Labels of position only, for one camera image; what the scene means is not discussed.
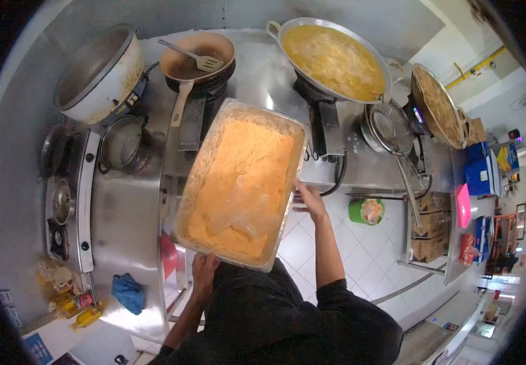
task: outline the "orange batter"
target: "orange batter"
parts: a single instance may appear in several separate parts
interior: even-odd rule
[[[222,251],[261,256],[281,222],[292,137],[242,120],[226,122],[222,141],[190,218],[190,236]]]

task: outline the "hand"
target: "hand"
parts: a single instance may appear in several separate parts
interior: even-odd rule
[[[321,219],[328,216],[326,206],[319,191],[313,186],[307,186],[300,179],[293,179],[293,185],[296,186],[299,195],[296,195],[294,203],[303,203],[306,208],[293,208],[295,211],[306,211],[310,213],[311,220],[318,223]]]
[[[192,262],[192,275],[194,277],[192,296],[202,303],[208,301],[212,295],[214,271],[220,265],[215,257],[214,252],[210,252],[208,256],[197,253]]]

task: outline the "yellow gas pipe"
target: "yellow gas pipe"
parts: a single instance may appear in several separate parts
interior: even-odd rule
[[[477,65],[473,66],[467,73],[468,74],[473,74],[479,70],[481,70],[482,68],[486,67],[490,62],[492,62],[492,60],[494,58],[496,58],[498,55],[500,55],[502,52],[504,52],[506,48],[504,46],[500,47],[499,49],[496,50],[496,52],[494,52],[493,54],[490,55],[490,57],[486,58],[484,61],[478,63]],[[453,63],[456,65],[457,69],[460,70],[460,74],[461,76],[459,76],[457,79],[455,79],[454,81],[450,82],[449,84],[446,85],[446,90],[449,89],[449,88],[452,88],[454,86],[456,86],[457,84],[461,83],[462,81],[464,81],[466,79],[466,75],[464,75],[464,72],[462,72],[461,68],[457,65],[457,63]]]

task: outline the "yellow frying oil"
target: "yellow frying oil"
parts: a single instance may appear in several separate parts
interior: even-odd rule
[[[318,25],[288,30],[283,49],[300,69],[348,98],[372,101],[384,93],[384,75],[370,52],[352,37]]]

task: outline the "green bucket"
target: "green bucket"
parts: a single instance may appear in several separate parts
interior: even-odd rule
[[[364,217],[362,215],[362,204],[364,204],[364,201],[366,201],[366,199],[358,199],[358,200],[351,201],[350,204],[348,204],[348,217],[350,218],[351,221],[356,222],[356,223],[362,223],[362,224],[368,224],[368,225],[377,225],[384,218],[384,204],[383,204],[383,201],[380,200],[380,199],[376,200],[377,203],[380,204],[381,207],[383,207],[383,216],[380,217],[375,224],[368,223],[364,219]]]

